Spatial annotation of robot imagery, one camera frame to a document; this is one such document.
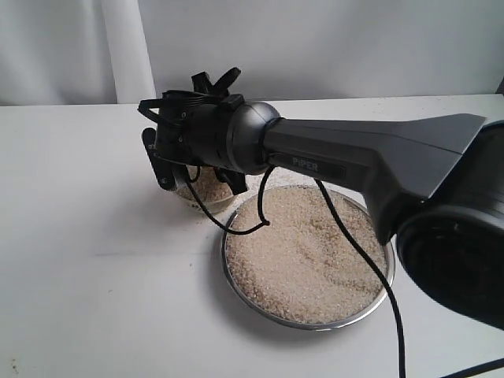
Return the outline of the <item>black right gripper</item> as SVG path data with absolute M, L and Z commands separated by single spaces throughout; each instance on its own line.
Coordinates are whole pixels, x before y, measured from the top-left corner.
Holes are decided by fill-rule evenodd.
M 240 96 L 226 98 L 197 92 L 165 92 L 159 109 L 155 146 L 168 161 L 185 165 L 211 165 L 216 178 L 233 195 L 248 191 L 246 175 L 229 169 L 228 127 L 240 107 Z

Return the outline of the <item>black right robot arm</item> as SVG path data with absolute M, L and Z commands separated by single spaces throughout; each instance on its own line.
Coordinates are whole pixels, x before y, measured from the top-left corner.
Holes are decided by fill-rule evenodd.
M 503 123 L 459 113 L 420 120 L 296 120 L 264 102 L 167 91 L 139 112 L 167 191 L 188 166 L 234 194 L 281 167 L 359 192 L 380 243 L 394 239 L 410 279 L 446 308 L 503 326 Z

